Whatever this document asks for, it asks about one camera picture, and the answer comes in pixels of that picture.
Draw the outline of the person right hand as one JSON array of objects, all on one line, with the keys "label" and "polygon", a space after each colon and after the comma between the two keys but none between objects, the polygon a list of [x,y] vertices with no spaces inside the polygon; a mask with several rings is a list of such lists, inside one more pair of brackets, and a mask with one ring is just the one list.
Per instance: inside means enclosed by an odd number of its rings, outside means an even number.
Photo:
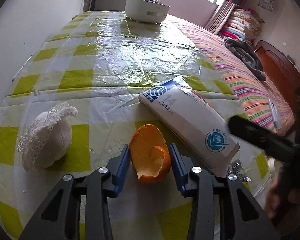
[{"label": "person right hand", "polygon": [[270,190],[266,195],[266,202],[263,210],[270,219],[273,219],[280,205],[280,194],[278,193],[277,188],[280,181],[280,170],[282,164],[272,157],[267,157],[267,163],[272,178],[272,184]]}]

